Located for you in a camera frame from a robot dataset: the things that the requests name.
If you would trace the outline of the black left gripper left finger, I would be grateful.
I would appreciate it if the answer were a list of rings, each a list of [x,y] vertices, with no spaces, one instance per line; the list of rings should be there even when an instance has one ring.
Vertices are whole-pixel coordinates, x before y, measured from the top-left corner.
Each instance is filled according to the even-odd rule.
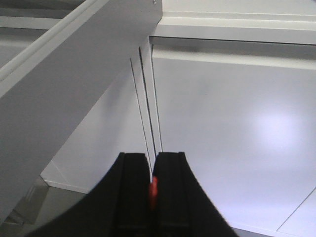
[[[30,237],[147,237],[150,173],[143,153],[120,153],[92,191]]]

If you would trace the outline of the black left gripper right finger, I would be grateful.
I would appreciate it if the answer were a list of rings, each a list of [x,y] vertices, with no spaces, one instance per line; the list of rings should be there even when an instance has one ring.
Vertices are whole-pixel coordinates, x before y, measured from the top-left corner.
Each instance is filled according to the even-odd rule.
[[[158,237],[237,236],[200,186],[184,152],[159,153],[154,177]]]

